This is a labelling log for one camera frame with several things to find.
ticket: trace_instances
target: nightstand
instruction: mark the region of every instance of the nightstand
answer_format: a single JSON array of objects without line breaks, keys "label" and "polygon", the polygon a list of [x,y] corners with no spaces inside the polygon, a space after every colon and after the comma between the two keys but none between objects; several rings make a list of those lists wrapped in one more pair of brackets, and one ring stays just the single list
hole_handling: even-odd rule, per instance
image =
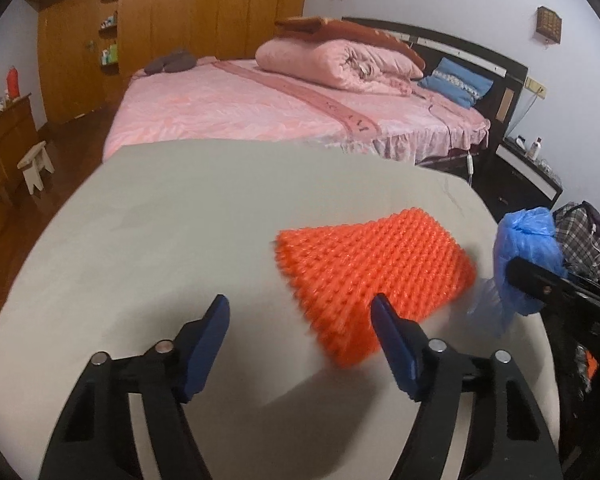
[{"label": "nightstand", "polygon": [[477,175],[474,189],[496,222],[520,209],[551,209],[562,193],[560,183],[508,138]]}]

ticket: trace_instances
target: white bottle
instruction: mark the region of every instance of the white bottle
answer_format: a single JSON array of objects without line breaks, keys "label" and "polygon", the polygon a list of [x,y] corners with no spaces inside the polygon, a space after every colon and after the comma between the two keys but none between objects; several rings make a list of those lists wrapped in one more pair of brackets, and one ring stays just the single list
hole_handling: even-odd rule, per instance
[{"label": "white bottle", "polygon": [[531,148],[529,148],[529,151],[526,152],[526,156],[528,156],[528,158],[530,158],[531,160],[536,160],[538,158],[538,155],[540,154],[540,148],[542,148],[542,146],[540,145],[541,141],[542,139],[538,137],[531,144]]}]

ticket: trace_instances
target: white stool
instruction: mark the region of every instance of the white stool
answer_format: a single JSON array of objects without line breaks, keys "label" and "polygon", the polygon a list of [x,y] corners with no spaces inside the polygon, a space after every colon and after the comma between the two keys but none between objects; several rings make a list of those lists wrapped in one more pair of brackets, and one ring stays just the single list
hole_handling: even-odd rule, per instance
[{"label": "white stool", "polygon": [[46,153],[46,140],[37,143],[33,146],[22,160],[18,163],[18,169],[22,170],[24,181],[27,183],[29,194],[33,195],[33,188],[37,187],[40,191],[45,189],[40,178],[40,170],[45,168],[49,173],[53,173],[54,165]]}]

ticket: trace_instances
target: red bottle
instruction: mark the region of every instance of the red bottle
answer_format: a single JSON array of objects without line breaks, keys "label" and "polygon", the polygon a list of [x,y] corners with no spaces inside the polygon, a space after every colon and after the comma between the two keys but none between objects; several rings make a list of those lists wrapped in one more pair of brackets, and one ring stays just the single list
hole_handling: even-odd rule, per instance
[{"label": "red bottle", "polygon": [[12,101],[20,97],[20,87],[18,86],[18,71],[16,67],[12,66],[7,74],[7,91],[9,92],[9,99]]}]

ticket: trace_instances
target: orange knitted cloth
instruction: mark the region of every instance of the orange knitted cloth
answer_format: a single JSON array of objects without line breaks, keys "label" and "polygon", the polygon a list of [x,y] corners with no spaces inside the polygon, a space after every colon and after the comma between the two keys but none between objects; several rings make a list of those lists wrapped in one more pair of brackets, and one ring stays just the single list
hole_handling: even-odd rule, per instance
[{"label": "orange knitted cloth", "polygon": [[399,316],[420,322],[475,280],[464,250],[421,209],[366,224],[282,231],[276,260],[318,341],[342,367],[379,348],[370,320],[379,292]]}]

